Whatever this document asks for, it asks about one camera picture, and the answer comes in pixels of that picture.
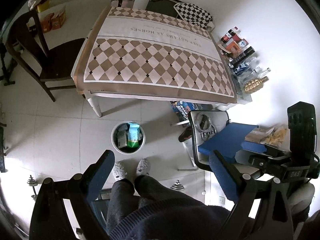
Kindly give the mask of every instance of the black and white checkered cloth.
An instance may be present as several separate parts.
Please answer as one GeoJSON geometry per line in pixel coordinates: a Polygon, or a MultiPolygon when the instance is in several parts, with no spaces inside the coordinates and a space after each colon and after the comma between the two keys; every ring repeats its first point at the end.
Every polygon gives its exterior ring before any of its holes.
{"type": "Polygon", "coordinates": [[[176,3],[173,7],[183,20],[198,25],[203,29],[206,29],[207,24],[212,21],[211,14],[195,4],[176,3]]]}

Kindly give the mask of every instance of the person's leg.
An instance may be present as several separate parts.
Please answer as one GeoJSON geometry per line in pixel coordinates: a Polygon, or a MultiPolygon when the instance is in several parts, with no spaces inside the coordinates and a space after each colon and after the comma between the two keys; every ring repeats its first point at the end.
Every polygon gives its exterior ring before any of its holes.
{"type": "Polygon", "coordinates": [[[151,200],[165,200],[171,198],[194,199],[183,192],[169,189],[161,185],[156,179],[149,176],[150,165],[146,159],[142,159],[137,167],[137,178],[134,187],[142,198],[151,200]]]}
{"type": "Polygon", "coordinates": [[[133,184],[125,178],[126,172],[120,162],[117,162],[112,170],[117,180],[111,190],[110,203],[107,214],[107,234],[126,216],[138,209],[139,196],[134,196],[133,184]]]}

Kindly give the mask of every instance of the dark blue sweater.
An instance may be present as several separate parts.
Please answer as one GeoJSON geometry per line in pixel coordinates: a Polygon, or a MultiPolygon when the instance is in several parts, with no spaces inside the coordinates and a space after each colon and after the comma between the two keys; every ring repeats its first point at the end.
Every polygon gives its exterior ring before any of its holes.
{"type": "Polygon", "coordinates": [[[111,239],[215,239],[229,211],[192,199],[169,199],[144,206],[123,219],[111,239]]]}

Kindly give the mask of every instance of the chair seat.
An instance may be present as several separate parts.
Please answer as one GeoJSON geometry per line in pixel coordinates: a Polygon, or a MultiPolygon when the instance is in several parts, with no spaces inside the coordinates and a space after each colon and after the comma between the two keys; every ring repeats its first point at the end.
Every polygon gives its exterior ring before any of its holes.
{"type": "Polygon", "coordinates": [[[56,71],[41,71],[40,80],[47,81],[60,81],[71,78],[71,71],[79,54],[81,46],[85,38],[76,39],[63,43],[53,49],[49,50],[49,69],[56,71]]]}

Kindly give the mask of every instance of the trash can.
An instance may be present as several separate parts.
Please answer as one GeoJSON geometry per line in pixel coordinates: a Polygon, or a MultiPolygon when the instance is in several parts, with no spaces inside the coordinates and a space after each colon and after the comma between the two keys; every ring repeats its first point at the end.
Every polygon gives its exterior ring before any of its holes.
{"type": "Polygon", "coordinates": [[[129,148],[129,147],[123,147],[121,149],[118,148],[118,130],[121,126],[123,126],[124,124],[127,124],[129,127],[129,123],[136,123],[136,122],[121,122],[119,124],[117,124],[112,132],[111,132],[111,142],[113,147],[120,153],[125,154],[125,155],[132,155],[135,154],[136,152],[138,152],[139,150],[141,150],[141,148],[144,146],[145,142],[146,142],[146,135],[144,133],[143,128],[140,126],[140,133],[142,134],[142,139],[138,141],[139,146],[137,148],[129,148]]]}

